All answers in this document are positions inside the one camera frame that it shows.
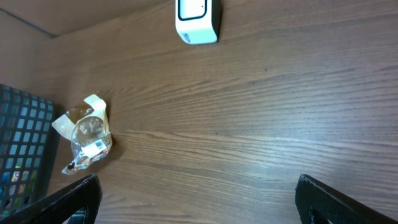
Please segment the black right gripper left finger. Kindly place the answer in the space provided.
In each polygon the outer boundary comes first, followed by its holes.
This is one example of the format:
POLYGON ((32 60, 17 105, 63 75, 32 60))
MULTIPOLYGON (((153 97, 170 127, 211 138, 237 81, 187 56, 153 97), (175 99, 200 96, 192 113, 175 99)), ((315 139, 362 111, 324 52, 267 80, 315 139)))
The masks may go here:
POLYGON ((1 220, 1 223, 94 224, 102 199, 99 177, 90 174, 1 220))

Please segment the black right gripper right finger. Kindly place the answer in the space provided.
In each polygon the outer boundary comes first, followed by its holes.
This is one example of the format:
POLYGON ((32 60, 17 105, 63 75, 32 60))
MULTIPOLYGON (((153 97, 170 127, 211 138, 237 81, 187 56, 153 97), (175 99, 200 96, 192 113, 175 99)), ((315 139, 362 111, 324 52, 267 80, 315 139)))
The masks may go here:
POLYGON ((387 217, 334 188, 307 175, 300 175, 295 189, 295 204, 305 224, 397 224, 387 217))

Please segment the beige clear pastry bag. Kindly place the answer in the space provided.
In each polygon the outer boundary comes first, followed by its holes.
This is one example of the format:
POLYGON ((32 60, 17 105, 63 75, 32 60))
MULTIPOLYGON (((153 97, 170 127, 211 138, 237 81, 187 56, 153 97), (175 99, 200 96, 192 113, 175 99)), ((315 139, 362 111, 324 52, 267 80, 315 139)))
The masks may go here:
POLYGON ((96 94, 61 115, 52 122, 52 127, 70 141, 73 160, 62 170, 66 175, 73 175, 106 157, 113 145, 106 103, 96 94))

